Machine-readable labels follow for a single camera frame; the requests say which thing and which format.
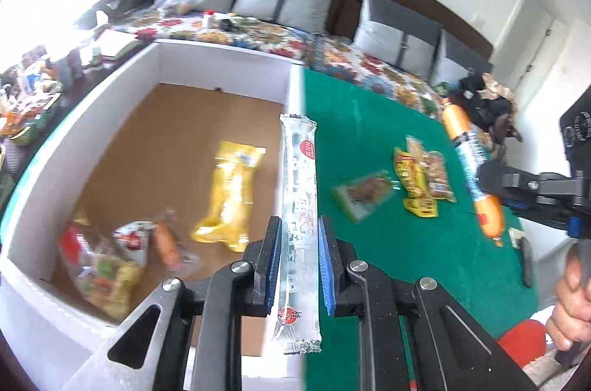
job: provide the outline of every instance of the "plastic bottle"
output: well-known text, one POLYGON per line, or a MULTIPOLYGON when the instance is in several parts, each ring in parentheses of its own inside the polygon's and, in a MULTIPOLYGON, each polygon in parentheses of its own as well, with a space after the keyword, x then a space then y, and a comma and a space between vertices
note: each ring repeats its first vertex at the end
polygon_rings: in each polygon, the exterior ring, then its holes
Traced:
POLYGON ((214 17, 213 17, 213 10, 207 9, 203 13, 203 21, 201 23, 201 27, 203 29, 212 29, 214 27, 214 17))
POLYGON ((482 231, 489 238, 493 238, 496 245, 503 246, 501 234, 505 230, 505 218, 499 198, 484 194, 476 183, 476 171, 478 166, 486 161, 486 156, 476 133, 472 130, 472 123, 464 110, 448 99, 443 100, 441 116, 447 135, 456 146, 456 153, 462 163, 482 231))

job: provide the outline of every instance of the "finger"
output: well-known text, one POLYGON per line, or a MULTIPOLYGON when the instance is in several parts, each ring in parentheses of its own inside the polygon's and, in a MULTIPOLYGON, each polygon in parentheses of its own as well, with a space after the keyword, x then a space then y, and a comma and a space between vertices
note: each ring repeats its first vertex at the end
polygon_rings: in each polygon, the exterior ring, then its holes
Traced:
POLYGON ((573 345, 573 342, 569 340, 564 334, 562 334, 556 327, 554 321, 552 321, 552 317, 550 317, 546 323, 546 332, 552 338, 554 345, 561 351, 568 351, 573 345))
POLYGON ((579 342, 591 341, 591 324, 569 316, 562 303, 554 307, 552 321, 567 339, 579 342))
POLYGON ((580 285, 582 271, 581 261, 578 259, 578 246, 575 243, 566 254, 566 265, 564 267, 564 277, 569 288, 573 291, 580 285))
POLYGON ((569 316, 584 321, 591 320, 591 301, 581 288, 572 291, 566 279, 560 278, 556 283, 556 295, 569 316))

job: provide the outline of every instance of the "red logo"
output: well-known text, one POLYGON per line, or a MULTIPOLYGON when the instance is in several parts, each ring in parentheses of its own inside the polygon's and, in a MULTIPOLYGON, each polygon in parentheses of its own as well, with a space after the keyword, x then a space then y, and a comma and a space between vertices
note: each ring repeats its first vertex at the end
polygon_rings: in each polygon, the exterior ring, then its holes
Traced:
POLYGON ((314 159, 314 144, 312 144, 312 141, 304 139, 300 143, 300 151, 304 153, 304 156, 307 156, 310 159, 314 159))
POLYGON ((283 324, 293 324, 297 321, 297 318, 301 317, 301 313, 297 312, 294 308, 289 306, 284 307, 279 311, 279 320, 283 324))

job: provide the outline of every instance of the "yellow snack bag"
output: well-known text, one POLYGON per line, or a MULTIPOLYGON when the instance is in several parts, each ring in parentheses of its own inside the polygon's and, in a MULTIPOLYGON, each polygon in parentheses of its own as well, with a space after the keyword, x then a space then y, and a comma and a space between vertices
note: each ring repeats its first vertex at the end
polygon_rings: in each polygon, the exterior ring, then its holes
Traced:
POLYGON ((409 192, 409 197, 403 200, 404 207, 420 218, 438 216, 437 203, 428 192, 424 168, 415 161, 413 155, 396 148, 394 169, 409 192))
POLYGON ((416 214, 420 218, 436 218, 437 202, 431 196, 421 196, 420 198, 404 198, 404 208, 416 214))
POLYGON ((226 243, 241 253, 248 244, 252 179, 265 155, 264 147, 223 141, 216 156, 208 215, 197 223, 191 238, 201 243, 226 243))

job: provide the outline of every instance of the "table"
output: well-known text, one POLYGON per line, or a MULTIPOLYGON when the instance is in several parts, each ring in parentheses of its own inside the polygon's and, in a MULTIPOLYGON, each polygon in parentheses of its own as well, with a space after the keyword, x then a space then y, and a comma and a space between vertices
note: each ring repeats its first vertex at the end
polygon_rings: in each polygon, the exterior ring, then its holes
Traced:
MULTIPOLYGON (((63 121, 63 119, 72 111, 78 103, 82 101, 98 83, 102 82, 107 76, 113 71, 121 67, 125 62, 135 56, 139 51, 148 46, 149 42, 142 42, 141 46, 137 46, 130 50, 124 56, 117 61, 105 61, 104 67, 97 71, 90 71, 84 76, 76 79, 70 88, 66 89, 58 102, 58 109, 55 115, 51 118, 49 123, 43 128, 39 136, 33 143, 28 146, 18 146, 12 140, 4 138, 3 143, 6 150, 4 158, 4 167, 13 178, 16 185, 20 178, 23 176, 27 166, 31 163, 31 160, 39 151, 41 145, 47 140, 49 135, 55 130, 55 128, 63 121)), ((10 202, 10 196, 4 201, 0 207, 0 217, 4 217, 4 212, 7 209, 8 203, 10 202)))
MULTIPOLYGON (((305 72, 306 114, 315 136, 318 214, 330 216, 336 237, 351 242, 360 259, 392 278, 413 282, 431 276, 492 336, 498 337, 537 310, 537 293, 521 284, 509 236, 496 246, 481 232, 462 167, 442 124, 318 72, 305 72), (403 208, 400 190, 361 223, 352 223, 330 190, 350 179, 387 170, 392 151, 411 134, 445 157, 457 203, 438 201, 439 217, 418 218, 403 208)), ((505 208, 508 227, 519 221, 505 208)), ((307 356, 308 391, 357 389, 356 318, 330 318, 320 299, 322 352, 307 356)))

